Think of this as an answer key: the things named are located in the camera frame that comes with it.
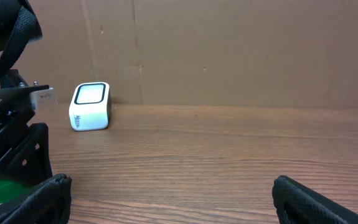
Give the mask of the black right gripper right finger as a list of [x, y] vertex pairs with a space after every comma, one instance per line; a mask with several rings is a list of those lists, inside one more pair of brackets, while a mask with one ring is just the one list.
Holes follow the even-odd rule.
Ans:
[[272, 188], [280, 224], [358, 224], [358, 214], [281, 175]]

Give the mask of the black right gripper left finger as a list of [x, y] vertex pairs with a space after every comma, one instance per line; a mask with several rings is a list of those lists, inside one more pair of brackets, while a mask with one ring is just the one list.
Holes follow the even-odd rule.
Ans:
[[0, 205], [0, 224], [67, 224], [72, 178], [57, 174]]

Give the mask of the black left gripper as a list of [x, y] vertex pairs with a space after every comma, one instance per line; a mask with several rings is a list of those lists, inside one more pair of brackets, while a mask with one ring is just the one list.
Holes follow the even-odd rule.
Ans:
[[35, 115], [31, 94], [47, 89], [28, 86], [17, 70], [0, 78], [0, 180], [32, 187], [53, 176], [48, 126], [28, 123]]

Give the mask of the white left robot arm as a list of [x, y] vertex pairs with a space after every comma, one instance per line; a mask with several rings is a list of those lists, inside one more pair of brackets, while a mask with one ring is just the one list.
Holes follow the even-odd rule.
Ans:
[[28, 1], [0, 1], [0, 179], [35, 186], [52, 176], [48, 127], [28, 125], [32, 97], [50, 89], [29, 86], [13, 69], [26, 45], [42, 38]]

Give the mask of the white barcode scanner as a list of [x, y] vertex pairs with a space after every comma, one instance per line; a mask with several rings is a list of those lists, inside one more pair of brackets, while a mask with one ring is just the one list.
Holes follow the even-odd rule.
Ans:
[[111, 117], [110, 86], [105, 82], [82, 83], [76, 87], [68, 109], [75, 131], [106, 129]]

